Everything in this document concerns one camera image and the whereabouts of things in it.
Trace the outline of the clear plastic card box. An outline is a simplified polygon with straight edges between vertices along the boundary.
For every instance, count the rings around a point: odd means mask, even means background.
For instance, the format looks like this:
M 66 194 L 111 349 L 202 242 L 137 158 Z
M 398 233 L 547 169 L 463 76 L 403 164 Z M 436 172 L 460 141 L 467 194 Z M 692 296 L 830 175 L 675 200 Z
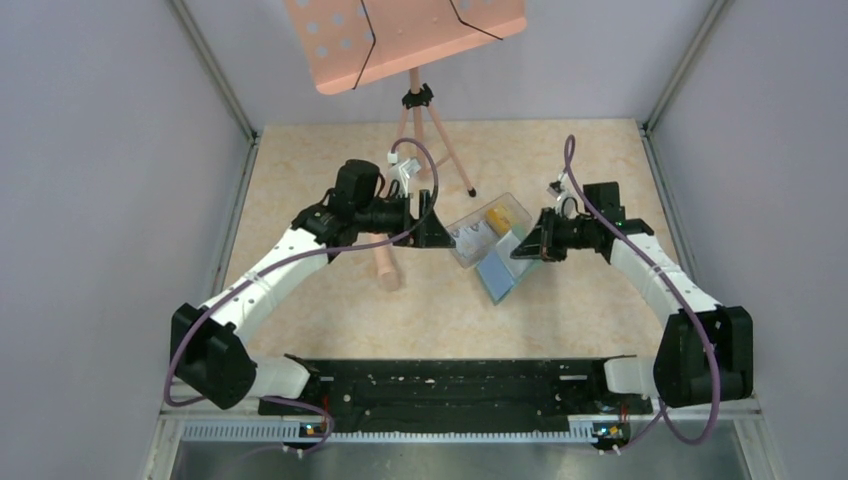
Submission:
M 475 266 L 504 235 L 515 230 L 526 234 L 532 226 L 527 209 L 504 193 L 447 227 L 454 240 L 451 254 L 461 268 Z

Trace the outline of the green leather card holder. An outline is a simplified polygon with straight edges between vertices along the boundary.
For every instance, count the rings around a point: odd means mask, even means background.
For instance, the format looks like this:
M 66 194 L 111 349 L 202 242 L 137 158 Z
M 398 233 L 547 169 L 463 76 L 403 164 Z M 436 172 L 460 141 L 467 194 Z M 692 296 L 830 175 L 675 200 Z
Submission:
M 493 305 L 499 305 L 541 263 L 540 260 L 510 257 L 526 236 L 526 230 L 520 226 L 511 229 L 475 266 L 476 274 Z

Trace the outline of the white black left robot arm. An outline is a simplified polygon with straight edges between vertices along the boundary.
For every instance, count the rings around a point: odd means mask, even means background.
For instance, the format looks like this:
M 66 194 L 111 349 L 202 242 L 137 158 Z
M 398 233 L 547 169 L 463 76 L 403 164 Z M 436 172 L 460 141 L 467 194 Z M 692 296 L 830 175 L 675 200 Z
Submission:
M 260 362 L 250 338 L 282 301 L 341 253 L 362 250 L 357 239 L 378 234 L 376 249 L 449 249 L 455 242 L 439 220 L 439 188 L 404 193 L 369 161 L 350 159 L 321 200 L 306 207 L 280 240 L 233 285 L 200 306 L 181 305 L 171 317 L 169 381 L 180 380 L 221 410 L 246 397 L 277 396 L 297 413 L 319 404 L 320 386 L 300 361 Z

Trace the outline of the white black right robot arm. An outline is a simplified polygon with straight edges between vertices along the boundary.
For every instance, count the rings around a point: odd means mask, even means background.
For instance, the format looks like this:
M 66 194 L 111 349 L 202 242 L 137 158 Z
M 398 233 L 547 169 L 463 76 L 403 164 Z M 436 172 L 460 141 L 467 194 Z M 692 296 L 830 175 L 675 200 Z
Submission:
M 654 356 L 605 359 L 586 385 L 589 404 L 612 412 L 627 397 L 661 399 L 672 408 L 705 405 L 753 393 L 753 320 L 698 287 L 664 252 L 642 219 L 629 219 L 615 182 L 587 184 L 585 212 L 545 208 L 514 248 L 516 260 L 559 262 L 572 250 L 592 250 L 640 293 L 663 328 Z

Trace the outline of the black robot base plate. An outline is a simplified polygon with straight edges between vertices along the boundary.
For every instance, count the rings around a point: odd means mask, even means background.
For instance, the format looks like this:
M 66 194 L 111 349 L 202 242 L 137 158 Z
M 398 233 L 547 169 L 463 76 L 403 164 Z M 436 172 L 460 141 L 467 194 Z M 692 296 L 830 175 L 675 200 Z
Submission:
M 327 411 L 334 432 L 559 433 L 576 415 L 650 414 L 613 394 L 598 359 L 308 360 L 300 401 Z

